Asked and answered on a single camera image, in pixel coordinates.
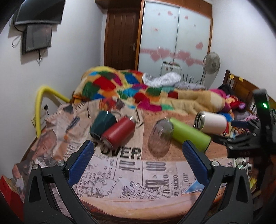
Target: black monitor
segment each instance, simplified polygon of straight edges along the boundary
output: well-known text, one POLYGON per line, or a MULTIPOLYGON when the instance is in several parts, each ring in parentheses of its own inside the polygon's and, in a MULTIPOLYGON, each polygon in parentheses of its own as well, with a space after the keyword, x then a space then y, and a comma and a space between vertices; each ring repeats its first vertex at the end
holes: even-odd
POLYGON ((22 37, 22 54, 52 45, 51 24, 28 24, 22 37))
POLYGON ((60 24, 64 5, 65 0, 25 0, 14 14, 14 24, 60 24))

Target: fan head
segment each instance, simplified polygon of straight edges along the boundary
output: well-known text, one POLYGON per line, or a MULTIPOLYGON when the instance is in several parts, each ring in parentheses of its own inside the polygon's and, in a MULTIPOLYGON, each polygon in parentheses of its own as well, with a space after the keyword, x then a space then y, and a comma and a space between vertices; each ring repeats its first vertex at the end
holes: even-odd
POLYGON ((207 54, 203 60, 203 70, 206 73, 213 74, 220 68, 221 61, 215 52, 207 54))

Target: red bottle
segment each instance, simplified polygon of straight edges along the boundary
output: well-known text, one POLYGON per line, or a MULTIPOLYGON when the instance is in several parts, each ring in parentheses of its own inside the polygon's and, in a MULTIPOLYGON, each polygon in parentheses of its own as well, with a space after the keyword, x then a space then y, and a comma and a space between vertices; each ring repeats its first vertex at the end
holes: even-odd
POLYGON ((124 116, 116 124, 102 134, 104 145, 116 150, 135 132, 136 121, 133 117, 124 116))

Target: green tumbler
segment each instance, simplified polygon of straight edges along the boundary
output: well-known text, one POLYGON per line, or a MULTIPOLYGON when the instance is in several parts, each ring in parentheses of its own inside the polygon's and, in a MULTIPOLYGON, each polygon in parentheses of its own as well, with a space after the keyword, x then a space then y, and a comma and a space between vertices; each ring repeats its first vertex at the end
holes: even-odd
POLYGON ((173 124, 174 128, 172 134, 173 139, 181 144, 186 140, 190 140, 200 152, 204 153, 207 150, 211 142, 210 136, 175 118, 170 118, 170 122, 173 124))
POLYGON ((90 135, 96 140, 101 140, 102 134, 117 123, 115 116, 109 111, 100 111, 90 128, 90 135))

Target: clear glass cup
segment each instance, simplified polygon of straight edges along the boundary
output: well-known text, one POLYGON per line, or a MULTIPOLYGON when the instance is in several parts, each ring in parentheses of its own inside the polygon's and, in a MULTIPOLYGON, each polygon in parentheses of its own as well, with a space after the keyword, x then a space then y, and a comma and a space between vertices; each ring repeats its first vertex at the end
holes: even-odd
POLYGON ((148 139, 149 150, 153 153, 166 155, 171 145, 173 124, 168 119, 156 122, 148 139))

